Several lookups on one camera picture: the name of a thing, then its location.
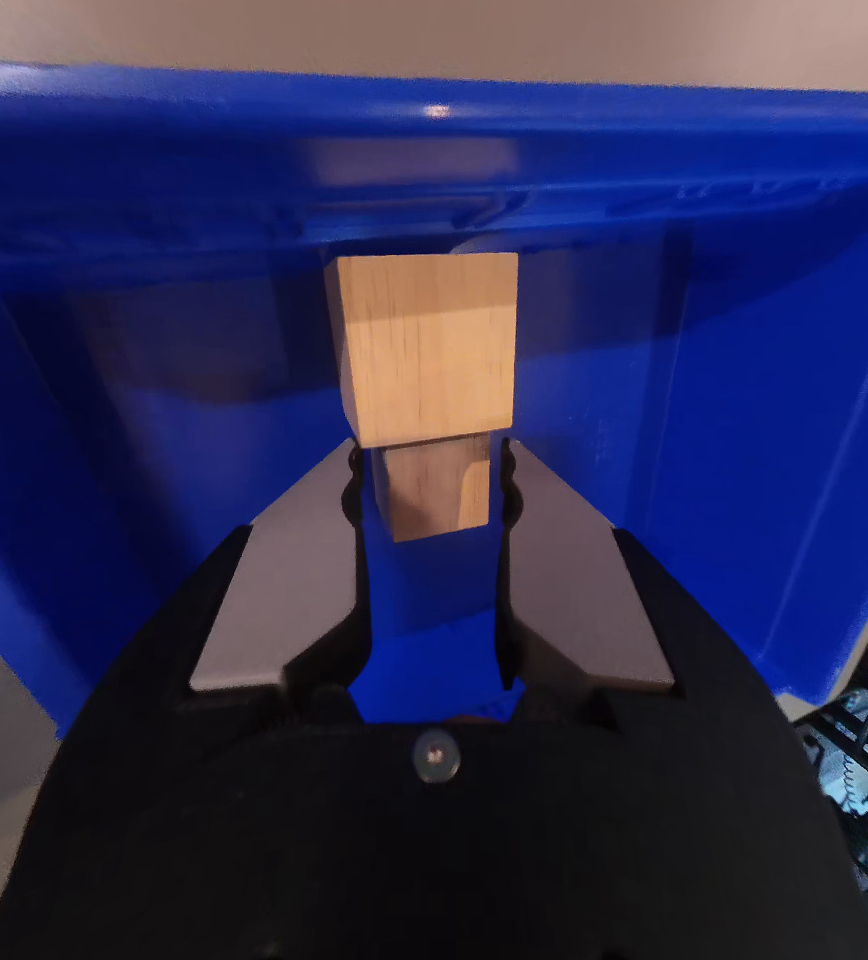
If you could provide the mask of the medium wooden cube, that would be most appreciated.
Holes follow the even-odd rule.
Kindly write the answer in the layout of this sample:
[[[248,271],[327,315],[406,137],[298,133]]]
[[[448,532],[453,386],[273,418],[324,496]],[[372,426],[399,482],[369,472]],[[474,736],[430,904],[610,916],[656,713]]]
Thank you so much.
[[[375,500],[396,544],[489,523],[489,433],[376,448],[370,465]]]

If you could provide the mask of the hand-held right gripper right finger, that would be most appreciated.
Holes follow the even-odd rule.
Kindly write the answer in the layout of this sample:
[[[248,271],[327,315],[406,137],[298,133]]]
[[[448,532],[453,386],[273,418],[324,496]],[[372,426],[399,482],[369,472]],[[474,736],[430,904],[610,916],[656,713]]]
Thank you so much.
[[[673,690],[615,526],[514,438],[502,442],[500,487],[496,659],[504,689]]]

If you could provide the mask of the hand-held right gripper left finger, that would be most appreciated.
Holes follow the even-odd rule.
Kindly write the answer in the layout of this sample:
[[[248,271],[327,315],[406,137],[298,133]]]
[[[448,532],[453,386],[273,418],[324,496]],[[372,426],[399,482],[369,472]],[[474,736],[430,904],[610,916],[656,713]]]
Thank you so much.
[[[354,683],[372,652],[364,479],[349,438],[252,522],[191,690],[310,694]]]

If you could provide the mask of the blue plastic bin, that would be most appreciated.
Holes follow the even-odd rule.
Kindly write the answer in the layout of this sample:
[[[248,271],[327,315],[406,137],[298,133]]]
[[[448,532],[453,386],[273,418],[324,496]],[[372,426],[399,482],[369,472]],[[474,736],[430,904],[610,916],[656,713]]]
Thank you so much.
[[[351,430],[335,256],[520,255],[512,435],[776,693],[868,625],[868,92],[0,63],[0,656],[59,736]]]

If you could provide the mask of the large wooden cube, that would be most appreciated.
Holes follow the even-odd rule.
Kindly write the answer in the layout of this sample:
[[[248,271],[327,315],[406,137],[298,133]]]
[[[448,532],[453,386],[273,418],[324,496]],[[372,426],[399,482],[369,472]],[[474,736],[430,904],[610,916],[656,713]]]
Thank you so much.
[[[512,426],[519,268],[513,252],[325,266],[344,414],[362,449]]]

